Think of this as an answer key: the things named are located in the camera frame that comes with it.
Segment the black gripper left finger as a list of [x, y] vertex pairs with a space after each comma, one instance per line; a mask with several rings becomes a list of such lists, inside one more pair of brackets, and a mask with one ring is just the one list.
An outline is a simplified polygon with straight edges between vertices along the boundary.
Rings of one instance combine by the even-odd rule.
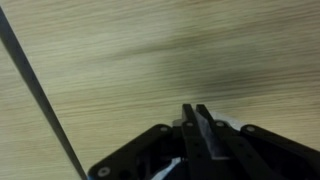
[[200, 118], [211, 120], [206, 106], [182, 105], [179, 125], [156, 124], [94, 164], [88, 180], [152, 180], [172, 167], [162, 180], [210, 180], [212, 159]]

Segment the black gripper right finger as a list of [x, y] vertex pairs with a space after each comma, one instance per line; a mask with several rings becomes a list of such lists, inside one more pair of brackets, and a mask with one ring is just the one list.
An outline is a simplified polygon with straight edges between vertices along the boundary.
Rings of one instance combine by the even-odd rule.
[[215, 120], [202, 104], [196, 111], [249, 180], [320, 180], [319, 151], [256, 125], [235, 130]]

